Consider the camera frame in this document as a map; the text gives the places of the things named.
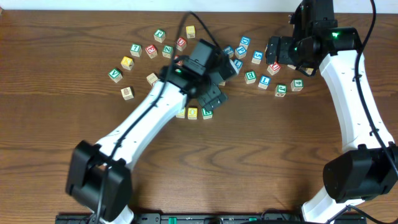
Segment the yellow block C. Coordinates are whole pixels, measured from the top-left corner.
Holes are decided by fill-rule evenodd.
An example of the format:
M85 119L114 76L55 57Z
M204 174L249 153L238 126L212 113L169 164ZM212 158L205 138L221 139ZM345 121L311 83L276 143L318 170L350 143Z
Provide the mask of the yellow block C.
M181 109L181 110L176 114L176 117L177 117L177 118L182 118L182 119L184 119L184 118L185 118L185 110L186 110L186 108Z

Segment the yellow block O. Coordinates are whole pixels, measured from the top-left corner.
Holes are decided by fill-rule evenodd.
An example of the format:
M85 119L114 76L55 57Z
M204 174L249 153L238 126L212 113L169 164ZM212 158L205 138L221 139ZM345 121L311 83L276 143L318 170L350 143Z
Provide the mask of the yellow block O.
M198 118L198 108L189 107L187 117L188 119L196 120Z

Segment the green block R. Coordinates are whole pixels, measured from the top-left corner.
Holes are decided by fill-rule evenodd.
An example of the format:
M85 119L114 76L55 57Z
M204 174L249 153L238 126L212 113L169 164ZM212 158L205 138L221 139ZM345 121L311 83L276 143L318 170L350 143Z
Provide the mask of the green block R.
M212 111L208 111L208 110L202 108L201 112L202 112L203 119L211 119L213 117Z

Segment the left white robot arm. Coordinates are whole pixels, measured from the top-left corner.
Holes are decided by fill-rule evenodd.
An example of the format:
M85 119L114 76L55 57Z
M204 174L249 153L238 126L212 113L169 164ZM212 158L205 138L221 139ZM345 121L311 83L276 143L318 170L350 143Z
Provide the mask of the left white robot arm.
M175 57L160 71L144 101L95 144L73 150L66 193L89 208L95 223L131 223L131 172L144 149L187 103L196 98L207 111L227 100L219 83L239 73L225 54Z

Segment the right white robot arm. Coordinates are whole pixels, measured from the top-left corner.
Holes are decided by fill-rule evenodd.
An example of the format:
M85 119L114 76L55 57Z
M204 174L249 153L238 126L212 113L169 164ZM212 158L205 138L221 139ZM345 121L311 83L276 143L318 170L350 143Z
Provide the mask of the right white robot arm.
M323 187L302 205L306 222L331 223L397 183L397 145L378 112L362 49L354 27L297 29L268 40L268 64L320 71L340 124L343 154L324 166Z

